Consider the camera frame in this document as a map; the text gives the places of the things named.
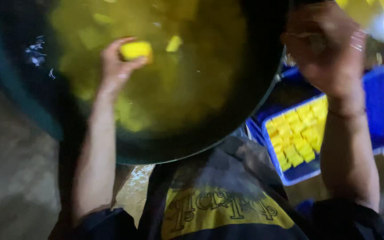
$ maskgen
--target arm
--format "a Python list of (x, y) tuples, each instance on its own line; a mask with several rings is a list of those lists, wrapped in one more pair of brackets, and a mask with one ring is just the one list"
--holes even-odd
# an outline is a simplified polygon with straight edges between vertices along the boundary
[(102, 83), (88, 120), (73, 182), (75, 225), (89, 213), (111, 206), (116, 167), (114, 102), (132, 71), (146, 62), (144, 57), (121, 62), (118, 56), (120, 45), (134, 39), (122, 38), (102, 51)]
[(378, 211), (378, 172), (362, 88), (365, 34), (335, 2), (327, 1), (292, 12), (282, 39), (302, 74), (328, 97), (321, 149), (326, 187), (334, 197)]

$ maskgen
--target fingers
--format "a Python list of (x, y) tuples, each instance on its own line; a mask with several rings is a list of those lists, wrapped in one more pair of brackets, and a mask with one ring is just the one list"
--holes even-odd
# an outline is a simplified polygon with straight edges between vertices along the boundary
[(126, 62), (120, 69), (118, 74), (119, 79), (128, 79), (135, 69), (142, 68), (147, 63), (147, 58), (142, 56), (135, 58), (132, 61)]
[(131, 70), (135, 70), (135, 69), (142, 68), (143, 66), (146, 65), (147, 62), (148, 62), (148, 58), (145, 56), (141, 56), (128, 62), (127, 65), (129, 68), (131, 68)]
[(362, 73), (362, 69), (364, 68), (366, 34), (362, 30), (354, 32), (347, 43), (348, 46), (345, 46), (340, 53), (338, 63), (344, 66), (345, 72)]
[(299, 65), (306, 65), (315, 60), (308, 36), (298, 36), (291, 33), (283, 33), (281, 41), (287, 46), (287, 51)]
[(134, 41), (136, 39), (137, 39), (136, 37), (125, 37), (125, 38), (121, 38), (121, 39), (115, 40), (114, 42), (109, 44), (109, 46), (106, 47), (106, 49), (104, 49), (102, 51), (101, 57), (104, 60), (108, 60), (108, 61), (116, 61), (116, 60), (119, 61), (120, 60), (119, 55), (118, 55), (119, 48), (123, 44), (126, 44), (128, 42)]

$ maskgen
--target wrist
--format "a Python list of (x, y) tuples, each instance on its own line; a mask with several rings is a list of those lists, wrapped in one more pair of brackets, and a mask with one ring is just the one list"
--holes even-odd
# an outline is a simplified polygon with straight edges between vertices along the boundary
[(342, 97), (327, 98), (328, 110), (340, 117), (355, 117), (365, 113), (365, 92), (362, 88)]
[(112, 91), (99, 89), (96, 95), (95, 103), (105, 104), (105, 105), (114, 105), (117, 96), (118, 94), (115, 94)]

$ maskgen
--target yellow tofu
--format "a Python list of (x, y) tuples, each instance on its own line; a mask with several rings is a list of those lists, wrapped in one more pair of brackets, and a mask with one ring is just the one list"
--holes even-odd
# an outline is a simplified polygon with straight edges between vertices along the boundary
[(93, 14), (93, 19), (98, 24), (111, 24), (114, 21), (109, 16), (99, 13)]
[(317, 118), (318, 123), (325, 123), (327, 119), (327, 112), (319, 112), (315, 115)]
[(282, 153), (282, 145), (279, 144), (279, 145), (274, 146), (274, 151), (276, 154)]
[(272, 142), (272, 145), (275, 146), (275, 145), (282, 143), (282, 138), (280, 135), (276, 135), (276, 136), (270, 138), (270, 141)]
[(289, 145), (291, 143), (291, 139), (289, 137), (283, 137), (281, 136), (282, 138), (282, 145), (285, 146), (285, 145)]
[(277, 133), (274, 127), (266, 128), (266, 130), (268, 131), (270, 137), (274, 136), (274, 133)]
[(290, 127), (294, 133), (298, 133), (298, 134), (300, 134), (306, 128), (305, 125), (300, 121), (291, 123)]
[(316, 118), (306, 119), (305, 121), (303, 121), (303, 124), (306, 127), (312, 127), (318, 124), (318, 120)]
[(287, 156), (287, 158), (289, 156), (294, 156), (297, 154), (297, 151), (296, 151), (296, 148), (293, 146), (293, 145), (290, 145), (289, 147), (285, 148), (284, 149), (284, 153), (285, 155)]
[(307, 128), (302, 132), (302, 137), (306, 138), (308, 142), (319, 137), (318, 131), (314, 128)]
[(266, 128), (275, 128), (274, 123), (272, 121), (268, 121), (266, 123)]
[(285, 118), (285, 119), (286, 119), (286, 121), (287, 121), (288, 123), (300, 122), (299, 115), (297, 115), (297, 114), (291, 115), (290, 117)]
[(290, 110), (288, 112), (285, 112), (284, 113), (284, 118), (287, 119), (287, 118), (291, 117), (292, 115), (296, 115), (296, 111), (294, 109)]
[(280, 135), (282, 135), (284, 132), (290, 130), (290, 125), (288, 123), (280, 124), (276, 127)]
[(286, 162), (285, 164), (282, 164), (282, 165), (281, 165), (281, 170), (282, 170), (283, 172), (287, 171), (287, 170), (290, 169), (290, 168), (291, 168), (291, 163)]
[(278, 154), (276, 155), (276, 159), (278, 160), (278, 162), (279, 162), (281, 165), (287, 162), (287, 158), (285, 157), (284, 153), (282, 153), (282, 152), (281, 152), (281, 153), (278, 153)]
[(152, 45), (146, 41), (128, 43), (120, 47), (120, 53), (124, 60), (131, 61), (140, 56), (145, 56), (148, 63), (153, 61)]
[(304, 144), (300, 148), (297, 148), (297, 151), (302, 156), (307, 156), (307, 155), (311, 154), (312, 152), (314, 152), (314, 150), (312, 149), (312, 146), (308, 143)]
[(309, 104), (305, 104), (305, 105), (302, 105), (302, 106), (299, 106), (297, 109), (296, 109), (296, 112), (297, 114), (300, 116), (306, 112), (310, 112), (311, 111), (311, 107)]
[(289, 157), (288, 160), (291, 163), (291, 165), (293, 165), (293, 167), (296, 167), (304, 162), (303, 157), (300, 156), (299, 154)]
[(305, 122), (305, 121), (307, 121), (313, 117), (314, 117), (314, 113), (312, 111), (303, 112), (303, 113), (299, 114), (299, 118), (302, 122)]
[(177, 52), (182, 44), (183, 41), (179, 36), (172, 36), (166, 47), (166, 52)]
[(284, 115), (284, 117), (288, 123), (295, 122), (299, 119), (299, 115), (297, 115), (296, 111), (294, 110), (289, 111), (287, 114)]
[(324, 111), (324, 109), (325, 109), (325, 106), (323, 102), (312, 106), (312, 112), (314, 113), (314, 115), (317, 115), (319, 112)]
[(311, 142), (311, 146), (312, 148), (317, 151), (317, 152), (320, 152), (321, 151), (321, 145), (322, 145), (322, 142), (321, 140), (319, 139), (315, 139)]
[(274, 127), (277, 128), (280, 125), (283, 125), (285, 123), (285, 117), (284, 115), (275, 117), (272, 119), (272, 123), (274, 123)]
[(303, 158), (305, 159), (305, 162), (306, 162), (306, 163), (309, 163), (310, 161), (312, 161), (312, 160), (315, 159), (315, 153), (312, 151), (312, 152), (309, 153), (308, 155), (303, 156)]
[(283, 132), (282, 134), (280, 133), (280, 136), (282, 137), (282, 139), (290, 138), (293, 136), (293, 131), (291, 129), (288, 129), (287, 131)]
[(303, 138), (293, 138), (293, 144), (299, 149), (306, 144), (306, 141)]

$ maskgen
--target hand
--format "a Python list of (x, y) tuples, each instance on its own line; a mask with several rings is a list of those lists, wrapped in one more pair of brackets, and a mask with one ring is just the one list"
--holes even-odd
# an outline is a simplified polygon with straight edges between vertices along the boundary
[(121, 61), (119, 55), (120, 46), (134, 40), (136, 40), (135, 37), (118, 39), (102, 51), (102, 83), (99, 94), (109, 95), (115, 100), (133, 71), (142, 68), (146, 64), (147, 60), (144, 56), (129, 62)]
[(366, 35), (334, 1), (301, 6), (288, 18), (282, 41), (304, 77), (327, 94), (341, 115), (364, 111)]

